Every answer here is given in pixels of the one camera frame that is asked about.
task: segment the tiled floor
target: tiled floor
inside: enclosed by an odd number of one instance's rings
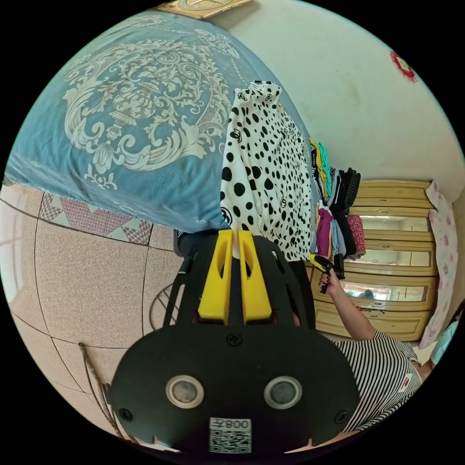
[[[52,386],[112,434],[78,343],[111,382],[126,349],[163,322],[163,301],[152,325],[149,312],[181,264],[172,239],[168,228],[28,187],[0,192],[0,272],[16,327]]]

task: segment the screw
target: screw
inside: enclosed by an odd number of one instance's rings
[[[237,347],[242,344],[242,336],[238,333],[231,333],[226,336],[226,342],[231,347]]]
[[[346,420],[347,420],[347,412],[345,410],[342,410],[341,412],[339,412],[334,418],[334,421],[338,425],[340,425],[341,423],[344,423]]]
[[[120,408],[120,417],[126,421],[132,421],[132,413],[127,408]]]

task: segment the bed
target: bed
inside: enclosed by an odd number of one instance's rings
[[[225,229],[219,192],[231,102],[256,79],[283,87],[222,29],[140,13],[50,81],[18,133],[6,179],[191,233]],[[281,102],[308,140],[284,88]]]

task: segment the wardrobe drawer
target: wardrobe drawer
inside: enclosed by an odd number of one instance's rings
[[[434,242],[426,208],[351,207],[350,215],[359,215],[365,239],[409,242]]]
[[[433,208],[423,181],[360,181],[354,206]]]
[[[430,317],[429,311],[364,311],[364,315],[378,331],[400,341],[421,338]],[[332,303],[315,300],[316,329],[325,333],[350,337]]]
[[[437,276],[434,242],[366,239],[366,254],[344,262],[346,271],[392,276]]]
[[[311,290],[315,300],[332,302],[328,294],[320,293],[318,282],[321,273],[311,274]],[[341,285],[357,307],[383,311],[422,311],[434,306],[437,278],[411,276],[382,276],[362,273],[345,273]],[[364,292],[369,296],[360,297]]]

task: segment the striped shirt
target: striped shirt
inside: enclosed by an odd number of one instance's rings
[[[335,342],[354,372],[360,403],[344,432],[362,431],[384,420],[421,386],[412,346],[380,331],[368,341]]]

